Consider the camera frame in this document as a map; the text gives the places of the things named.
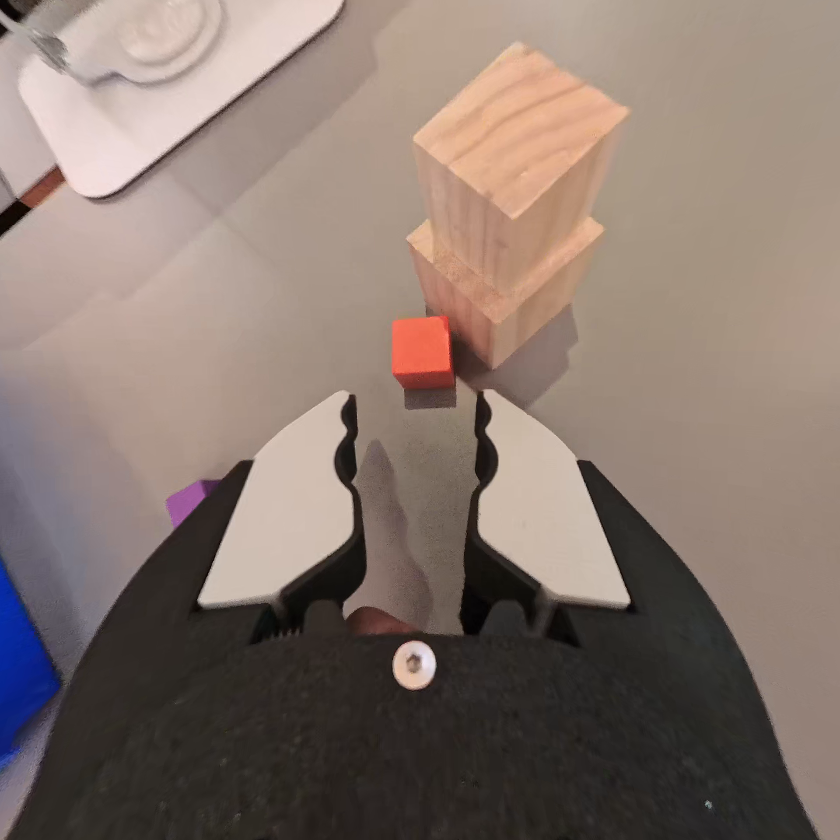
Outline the medium wooden cube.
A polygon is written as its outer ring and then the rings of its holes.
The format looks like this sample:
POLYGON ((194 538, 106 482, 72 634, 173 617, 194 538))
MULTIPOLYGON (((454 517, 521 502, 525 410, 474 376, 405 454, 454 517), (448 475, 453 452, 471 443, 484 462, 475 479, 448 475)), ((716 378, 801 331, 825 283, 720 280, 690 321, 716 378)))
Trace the medium wooden cube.
POLYGON ((629 107, 516 42, 414 134, 438 250, 508 293, 592 215, 629 107))

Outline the red wooden cube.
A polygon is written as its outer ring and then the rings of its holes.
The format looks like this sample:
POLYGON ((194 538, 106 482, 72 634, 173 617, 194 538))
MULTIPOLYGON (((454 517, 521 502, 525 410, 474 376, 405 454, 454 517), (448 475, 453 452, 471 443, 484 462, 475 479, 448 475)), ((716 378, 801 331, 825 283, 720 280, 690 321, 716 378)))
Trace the red wooden cube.
POLYGON ((446 316, 392 322, 392 374, 405 390, 455 386, 452 335, 446 316))

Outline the blue plastic bin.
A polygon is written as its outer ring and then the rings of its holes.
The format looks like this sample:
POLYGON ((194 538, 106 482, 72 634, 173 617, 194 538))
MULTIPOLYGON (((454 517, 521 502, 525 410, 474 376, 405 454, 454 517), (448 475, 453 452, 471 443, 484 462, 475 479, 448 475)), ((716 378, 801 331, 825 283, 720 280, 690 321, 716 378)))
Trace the blue plastic bin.
POLYGON ((19 753, 30 722, 60 689, 60 678, 5 564, 1 564, 1 770, 19 753))

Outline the purple wooden cube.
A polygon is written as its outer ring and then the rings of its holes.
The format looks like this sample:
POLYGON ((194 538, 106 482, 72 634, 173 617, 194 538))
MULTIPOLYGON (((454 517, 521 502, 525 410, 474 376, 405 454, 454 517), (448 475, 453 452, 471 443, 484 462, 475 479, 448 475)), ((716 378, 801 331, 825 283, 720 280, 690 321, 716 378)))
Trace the purple wooden cube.
POLYGON ((218 484, 219 479, 199 479, 168 496, 165 508, 173 529, 177 529, 218 484))

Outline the large wooden cube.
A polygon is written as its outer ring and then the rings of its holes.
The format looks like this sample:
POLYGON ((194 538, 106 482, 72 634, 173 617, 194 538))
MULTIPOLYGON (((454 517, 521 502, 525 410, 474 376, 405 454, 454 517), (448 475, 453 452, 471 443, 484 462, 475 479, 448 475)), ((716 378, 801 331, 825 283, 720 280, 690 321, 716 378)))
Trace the large wooden cube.
POLYGON ((406 242, 427 309, 446 316, 457 338, 494 370, 571 305, 603 234, 600 223, 586 218, 510 291, 446 251, 435 255, 427 220, 406 242))

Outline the white folding stand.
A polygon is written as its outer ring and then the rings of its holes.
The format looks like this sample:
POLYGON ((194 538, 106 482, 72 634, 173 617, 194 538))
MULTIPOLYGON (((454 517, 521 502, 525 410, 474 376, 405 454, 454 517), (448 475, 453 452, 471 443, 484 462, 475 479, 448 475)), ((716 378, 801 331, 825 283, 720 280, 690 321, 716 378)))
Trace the white folding stand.
POLYGON ((116 69, 85 84, 26 59, 17 88, 69 186, 112 196, 318 37, 345 2, 206 2, 203 32, 169 66, 129 67, 119 25, 140 2, 99 2, 58 31, 74 68, 116 69))

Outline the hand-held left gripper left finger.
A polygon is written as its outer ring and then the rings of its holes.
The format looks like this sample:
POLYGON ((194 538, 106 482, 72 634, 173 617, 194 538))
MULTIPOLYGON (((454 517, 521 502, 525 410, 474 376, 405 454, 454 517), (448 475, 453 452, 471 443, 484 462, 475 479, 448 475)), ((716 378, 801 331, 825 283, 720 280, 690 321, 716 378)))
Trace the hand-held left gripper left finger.
POLYGON ((197 604, 272 605, 302 615, 344 604, 361 586, 366 551, 353 484, 355 396, 338 391, 257 452, 197 604))

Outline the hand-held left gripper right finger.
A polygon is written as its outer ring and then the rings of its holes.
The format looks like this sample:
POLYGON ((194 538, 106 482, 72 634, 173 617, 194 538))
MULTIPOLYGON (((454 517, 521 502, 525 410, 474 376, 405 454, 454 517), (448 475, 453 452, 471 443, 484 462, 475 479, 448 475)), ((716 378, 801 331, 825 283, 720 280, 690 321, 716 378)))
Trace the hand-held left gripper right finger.
POLYGON ((572 449, 496 391, 477 396, 475 434, 466 587, 526 614, 541 597, 626 610, 631 596, 572 449))

